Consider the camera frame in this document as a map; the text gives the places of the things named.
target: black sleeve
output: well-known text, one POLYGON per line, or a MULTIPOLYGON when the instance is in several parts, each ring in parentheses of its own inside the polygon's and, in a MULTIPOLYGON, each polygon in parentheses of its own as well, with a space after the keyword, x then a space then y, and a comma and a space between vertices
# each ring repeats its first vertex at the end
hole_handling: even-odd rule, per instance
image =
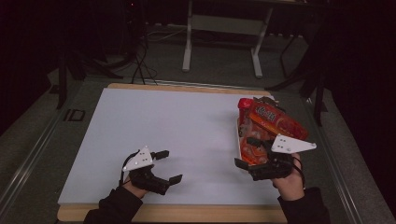
POLYGON ((320 189, 304 191, 305 196, 296 201, 284 201, 278 198, 280 206, 289 224, 330 224, 330 215, 323 204, 320 189))
POLYGON ((99 208, 88 212, 84 224, 131 223, 143 202, 125 188, 113 189, 99 202, 99 208))

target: white gripper bracket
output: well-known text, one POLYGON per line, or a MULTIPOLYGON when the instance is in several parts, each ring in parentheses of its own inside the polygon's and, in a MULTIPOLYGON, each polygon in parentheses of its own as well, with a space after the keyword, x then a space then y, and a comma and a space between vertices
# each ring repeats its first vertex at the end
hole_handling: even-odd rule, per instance
POLYGON ((132 171, 152 164, 151 154, 148 147, 143 147, 137 154, 132 157, 126 165, 122 168, 122 171, 132 171))
POLYGON ((317 148, 317 144, 315 143, 309 143, 296 138, 278 134, 273 143, 273 146, 271 147, 271 150, 273 152, 291 154, 315 148, 317 148))

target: black cable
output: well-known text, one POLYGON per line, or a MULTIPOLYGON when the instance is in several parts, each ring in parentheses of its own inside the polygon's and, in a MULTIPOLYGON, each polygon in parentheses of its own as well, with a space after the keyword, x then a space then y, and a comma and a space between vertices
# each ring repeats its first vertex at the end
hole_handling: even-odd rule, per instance
POLYGON ((124 182, 122 185, 124 186, 124 185, 128 184, 129 182, 131 182, 131 179, 129 179, 128 181, 124 182))
POLYGON ((115 63, 101 63, 101 65, 103 67, 105 67, 105 68, 108 68, 108 69, 119 68, 119 67, 124 66, 127 63, 130 63, 133 60, 133 58, 134 58, 133 55, 134 55, 133 53, 128 52, 128 54, 126 56, 124 56, 124 58, 121 61, 119 61, 119 62, 115 62, 115 63))
POLYGON ((298 173, 300 173, 301 179, 303 180, 303 188, 305 189, 305 175, 303 173, 303 164, 301 163, 301 161, 295 157, 293 157, 295 160, 297 160, 300 163, 301 169, 296 166, 296 164, 293 164, 293 168, 298 171, 298 173))
POLYGON ((121 175, 120 175, 120 181, 119 181, 119 187, 121 187, 124 183, 123 183, 123 174, 124 174, 124 172, 122 171, 122 169, 126 166, 126 163, 128 163, 128 161, 132 158, 132 157, 134 157, 138 152, 140 151, 140 149, 136 152, 136 153, 134 153, 134 154, 131 154, 131 155, 129 155, 126 159, 125 159, 125 162, 122 164, 122 168, 121 168, 121 175))
POLYGON ((146 63, 143 61, 143 59, 142 59, 142 64, 143 64, 144 67, 146 68, 146 71, 147 71, 147 73, 148 73, 149 78, 152 79, 152 80, 154 81, 154 83, 158 86, 157 81, 154 79, 154 78, 158 75, 158 72, 157 72, 155 69, 149 68, 149 67, 146 65, 146 63), (154 75, 154 76, 151 75, 149 69, 155 72, 155 75, 154 75))
POLYGON ((134 62, 128 63, 126 66, 120 68, 119 70, 114 71, 114 73, 118 73, 118 72, 120 72, 120 71, 123 71, 123 70, 125 70, 125 69, 131 67, 132 64, 134 64, 134 62))
POLYGON ((140 62, 139 62, 139 60, 138 60, 138 58, 137 58, 137 55, 136 55, 137 67, 136 67, 136 69, 134 70, 134 74, 132 75, 131 84, 134 84, 134 77, 136 76, 137 71, 139 71, 140 76, 141 76, 142 81, 143 81, 143 84, 146 85, 145 79, 143 78, 143 73, 142 73, 141 65, 142 65, 143 60, 146 58, 147 49, 146 49, 144 46, 143 46, 143 49, 144 49, 145 51, 144 51, 144 55, 143 55, 143 57, 142 57, 142 59, 141 59, 140 62))

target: dark background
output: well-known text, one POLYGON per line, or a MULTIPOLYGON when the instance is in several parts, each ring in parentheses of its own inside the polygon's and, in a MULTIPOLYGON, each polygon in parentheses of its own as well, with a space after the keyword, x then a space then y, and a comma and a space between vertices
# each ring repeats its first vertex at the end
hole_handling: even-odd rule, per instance
MULTIPOLYGON (((108 38, 103 34, 88 1, 1 0, 0 4, 0 134, 50 88, 47 73, 58 66, 60 36, 74 40, 75 47, 86 50, 92 57, 101 57, 108 49, 123 48, 123 43, 117 41, 120 37, 108 38)), ((198 10, 206 13, 205 4, 208 3, 198 10)), ((326 87, 332 91, 395 216, 396 18, 393 12, 396 6, 392 1, 334 4, 345 9, 327 20, 327 28, 318 35, 319 47, 312 50, 312 64, 315 66, 315 60, 324 57, 323 52, 334 50, 335 57, 323 67, 326 87)), ((145 7, 149 24, 186 22, 187 1, 150 0, 145 7)), ((120 24, 122 15, 116 12, 119 8, 113 9, 108 13, 110 17, 115 15, 111 21, 112 34, 124 28, 120 24)), ((240 9, 240 17, 261 16, 261 8, 249 14, 240 9)))

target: red snack bag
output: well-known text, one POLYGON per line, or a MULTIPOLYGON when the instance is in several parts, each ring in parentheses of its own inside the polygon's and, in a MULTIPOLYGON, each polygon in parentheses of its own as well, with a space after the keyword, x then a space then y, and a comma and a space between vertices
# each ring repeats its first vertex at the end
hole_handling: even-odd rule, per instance
POLYGON ((300 140, 308 136, 308 131, 299 122, 272 105, 253 101, 248 116, 273 135, 280 133, 300 140))
POLYGON ((241 98, 238 103, 239 108, 239 120, 238 120, 238 134, 239 137, 245 135, 248 125, 250 123, 250 118, 248 117, 248 112, 250 105, 253 103, 253 99, 241 98))
POLYGON ((261 140, 275 139, 275 137, 271 136, 271 134, 260 126, 251 122, 250 119, 247 119, 247 129, 244 136, 240 138, 241 159, 247 161, 249 164, 266 163, 268 161, 266 148, 263 146, 254 147, 253 145, 248 144, 248 137, 254 137, 261 140))

